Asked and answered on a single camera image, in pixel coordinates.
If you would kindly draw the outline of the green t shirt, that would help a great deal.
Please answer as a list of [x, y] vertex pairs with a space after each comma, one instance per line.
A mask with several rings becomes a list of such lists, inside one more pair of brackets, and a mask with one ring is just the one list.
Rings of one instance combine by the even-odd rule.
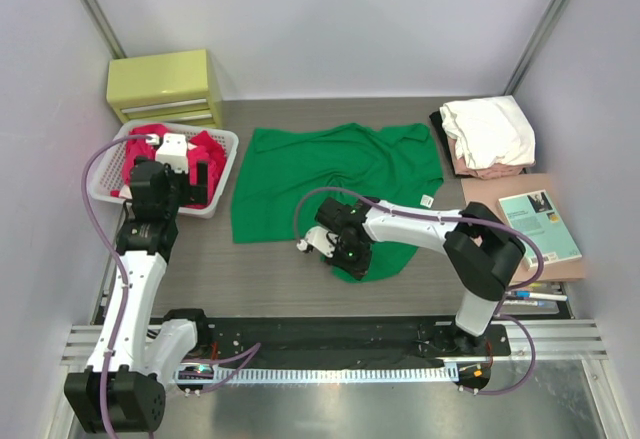
[[324, 199], [354, 194], [418, 207], [444, 182], [439, 151], [421, 123], [372, 129], [356, 123], [295, 133], [258, 128], [231, 204], [237, 244], [291, 241], [306, 232]]

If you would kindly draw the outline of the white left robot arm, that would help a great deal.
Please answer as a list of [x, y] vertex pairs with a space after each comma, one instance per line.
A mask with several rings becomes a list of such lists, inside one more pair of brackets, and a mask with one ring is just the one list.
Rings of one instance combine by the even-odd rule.
[[155, 338], [147, 335], [188, 185], [186, 171], [155, 160], [139, 158], [130, 172], [131, 214], [112, 245], [116, 278], [101, 334], [83, 371], [70, 373], [64, 384], [89, 434], [155, 432], [181, 361], [211, 350], [200, 309], [173, 311]]

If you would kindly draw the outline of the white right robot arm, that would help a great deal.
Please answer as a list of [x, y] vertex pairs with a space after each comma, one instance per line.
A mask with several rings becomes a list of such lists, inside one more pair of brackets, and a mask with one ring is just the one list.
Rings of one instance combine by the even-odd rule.
[[356, 280], [370, 272], [373, 248], [400, 244], [445, 255], [465, 288], [452, 325], [433, 339], [446, 354], [480, 354], [487, 329], [525, 253], [525, 246], [491, 210], [472, 202], [462, 210], [440, 211], [433, 220], [416, 208], [373, 197], [353, 205], [327, 198], [316, 225], [297, 247], [320, 252], [326, 262]]

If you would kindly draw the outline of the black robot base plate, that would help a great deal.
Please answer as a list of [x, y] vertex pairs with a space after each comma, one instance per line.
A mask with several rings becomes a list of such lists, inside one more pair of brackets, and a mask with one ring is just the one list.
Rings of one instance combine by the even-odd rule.
[[264, 368], [355, 368], [405, 360], [511, 354], [506, 328], [496, 322], [479, 339], [454, 330], [450, 316], [202, 317], [198, 329], [220, 358], [254, 345], [252, 364]]

